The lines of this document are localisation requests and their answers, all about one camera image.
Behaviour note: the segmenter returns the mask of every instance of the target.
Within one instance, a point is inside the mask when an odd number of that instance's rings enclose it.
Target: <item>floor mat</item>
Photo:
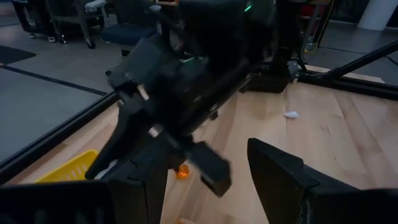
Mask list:
[[[5,65],[34,56],[36,56],[36,54],[27,52],[25,50],[13,49],[12,47],[5,47],[0,45],[0,63]]]

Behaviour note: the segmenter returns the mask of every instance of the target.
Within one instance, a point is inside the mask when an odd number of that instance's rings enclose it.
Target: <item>green led light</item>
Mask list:
[[[244,11],[247,12],[251,8],[251,5],[248,6]]]

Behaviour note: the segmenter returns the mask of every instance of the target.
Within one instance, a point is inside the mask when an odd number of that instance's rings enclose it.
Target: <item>wooden table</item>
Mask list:
[[[285,111],[297,111],[300,117],[287,119]],[[9,183],[33,182],[87,149],[100,150],[117,117],[118,108],[110,107]],[[162,223],[267,223],[249,171],[248,138],[299,156],[360,189],[398,187],[398,102],[296,83],[282,94],[237,93],[220,109],[218,119],[195,132],[195,139],[206,140],[231,161],[233,185],[218,199],[190,164],[186,180],[176,180],[170,171]]]

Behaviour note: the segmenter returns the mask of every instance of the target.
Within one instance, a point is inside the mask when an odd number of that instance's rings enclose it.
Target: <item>gray floor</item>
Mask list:
[[[0,28],[0,45],[37,53],[8,66],[38,73],[59,80],[87,86],[101,91],[111,91],[105,71],[121,60],[118,45],[106,44],[95,38],[96,49],[89,49],[84,40],[73,39],[66,44],[50,44],[46,37],[30,39],[20,26]]]
[[[0,161],[100,97],[0,68]]]
[[[0,45],[36,53],[8,67],[109,92],[105,71],[121,61],[118,45],[94,38],[89,49],[82,38],[66,44],[31,39],[20,25],[0,27]],[[101,98],[99,95],[0,68],[0,161]]]
[[[309,65],[334,68],[396,40],[398,30],[377,32],[357,29],[351,24],[330,23],[320,48],[315,53],[306,54],[305,58]],[[389,57],[398,62],[398,52]],[[398,66],[387,58],[381,58],[354,72],[380,77],[388,84],[398,85]]]
[[[0,27],[18,24],[17,14],[11,2],[0,2]]]

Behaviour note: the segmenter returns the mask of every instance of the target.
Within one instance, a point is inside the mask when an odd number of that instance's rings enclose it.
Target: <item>yellow object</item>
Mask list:
[[[85,173],[94,162],[98,152],[90,149],[79,156],[74,157],[62,166],[37,179],[36,183],[61,182],[73,180],[85,180]]]
[[[178,172],[175,173],[177,178],[185,179],[189,176],[189,166],[182,164],[180,165]]]

